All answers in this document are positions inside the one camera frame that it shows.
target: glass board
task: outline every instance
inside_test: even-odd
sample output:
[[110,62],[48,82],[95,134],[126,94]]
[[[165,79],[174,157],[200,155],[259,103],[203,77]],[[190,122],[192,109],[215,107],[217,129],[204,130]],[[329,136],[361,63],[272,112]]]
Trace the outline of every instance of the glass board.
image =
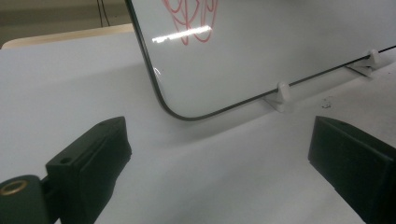
[[396,45],[395,0],[127,0],[158,99],[203,119]]

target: black cable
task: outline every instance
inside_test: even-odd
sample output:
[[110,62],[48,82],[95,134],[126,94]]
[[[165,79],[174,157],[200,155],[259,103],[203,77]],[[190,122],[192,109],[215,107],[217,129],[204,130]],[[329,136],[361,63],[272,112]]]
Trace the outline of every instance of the black cable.
[[103,0],[101,0],[101,2],[102,2],[103,12],[105,13],[105,18],[106,18],[106,21],[107,21],[107,25],[110,26],[110,22],[108,22],[108,18],[107,18],[107,14],[106,14],[105,4],[103,3]]
[[98,4],[99,17],[100,17],[100,26],[103,27],[102,12],[101,12],[101,10],[100,10],[99,0],[96,0],[96,3]]

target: gray wall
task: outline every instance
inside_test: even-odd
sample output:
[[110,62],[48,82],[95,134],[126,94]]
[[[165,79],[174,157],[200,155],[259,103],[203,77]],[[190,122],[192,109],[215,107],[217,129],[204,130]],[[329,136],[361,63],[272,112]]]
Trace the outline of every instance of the gray wall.
[[[104,3],[110,25],[130,23],[124,0]],[[99,27],[96,0],[0,0],[0,47],[16,38]]]

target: tabletop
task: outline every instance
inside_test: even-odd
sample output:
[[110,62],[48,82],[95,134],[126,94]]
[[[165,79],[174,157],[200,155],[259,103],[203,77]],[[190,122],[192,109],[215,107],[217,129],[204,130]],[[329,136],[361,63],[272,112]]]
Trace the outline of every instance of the tabletop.
[[96,223],[363,221],[307,159],[315,116],[396,147],[396,51],[372,77],[339,69],[291,89],[294,107],[262,100],[200,121],[157,102],[134,34],[0,50],[0,180],[45,164],[94,124],[127,122],[131,161]]

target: white bracket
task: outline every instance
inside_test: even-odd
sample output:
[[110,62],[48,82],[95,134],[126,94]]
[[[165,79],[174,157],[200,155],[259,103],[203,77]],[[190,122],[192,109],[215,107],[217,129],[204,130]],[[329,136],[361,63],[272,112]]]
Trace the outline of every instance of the white bracket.
[[277,84],[277,93],[264,96],[264,100],[280,113],[290,110],[289,84],[285,82],[279,82]]
[[376,49],[370,51],[370,57],[368,59],[360,60],[347,67],[355,70],[367,77],[373,73],[373,68],[380,64],[381,57]]

